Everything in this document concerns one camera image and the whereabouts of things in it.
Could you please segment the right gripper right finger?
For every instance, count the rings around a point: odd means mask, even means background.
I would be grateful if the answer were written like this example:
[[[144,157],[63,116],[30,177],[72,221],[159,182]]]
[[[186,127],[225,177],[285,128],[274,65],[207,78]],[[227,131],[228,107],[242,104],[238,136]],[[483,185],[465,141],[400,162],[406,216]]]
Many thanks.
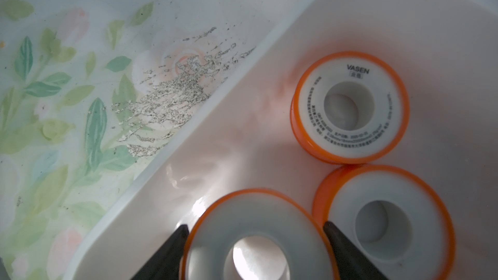
[[[335,224],[327,221],[323,229],[333,249],[341,279],[388,280]]]

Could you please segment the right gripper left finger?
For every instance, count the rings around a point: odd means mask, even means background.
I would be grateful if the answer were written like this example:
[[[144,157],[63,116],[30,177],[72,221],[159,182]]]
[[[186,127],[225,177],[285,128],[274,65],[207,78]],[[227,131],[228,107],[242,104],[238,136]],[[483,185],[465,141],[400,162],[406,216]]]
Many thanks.
[[[180,225],[140,268],[132,280],[178,280],[180,262],[188,236],[188,226]]]

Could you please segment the orange sealing tape roll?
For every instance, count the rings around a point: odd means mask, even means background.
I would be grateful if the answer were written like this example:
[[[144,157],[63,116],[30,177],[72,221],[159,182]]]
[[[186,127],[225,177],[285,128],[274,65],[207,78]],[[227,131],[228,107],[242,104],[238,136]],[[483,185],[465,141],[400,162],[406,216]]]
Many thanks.
[[[330,54],[301,76],[291,101],[294,137],[328,163],[361,164],[389,153],[409,123],[407,89],[386,62],[366,53]]]
[[[322,228],[289,197],[244,189],[219,198],[193,226],[180,279],[339,279]]]
[[[344,165],[325,177],[312,216],[332,222],[388,279],[447,279],[451,216],[422,179],[389,165]]]

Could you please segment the white plastic storage box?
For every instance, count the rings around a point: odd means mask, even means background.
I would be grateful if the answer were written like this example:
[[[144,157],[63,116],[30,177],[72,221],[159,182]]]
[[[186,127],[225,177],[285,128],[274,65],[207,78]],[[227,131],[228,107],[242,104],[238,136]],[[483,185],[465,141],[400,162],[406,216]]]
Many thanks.
[[[302,0],[152,160],[75,252],[66,279],[130,279],[224,195],[275,189],[305,208],[332,166],[296,141],[290,102],[313,62],[374,55],[405,83],[407,132],[381,163],[442,198],[451,279],[497,278],[497,0]]]

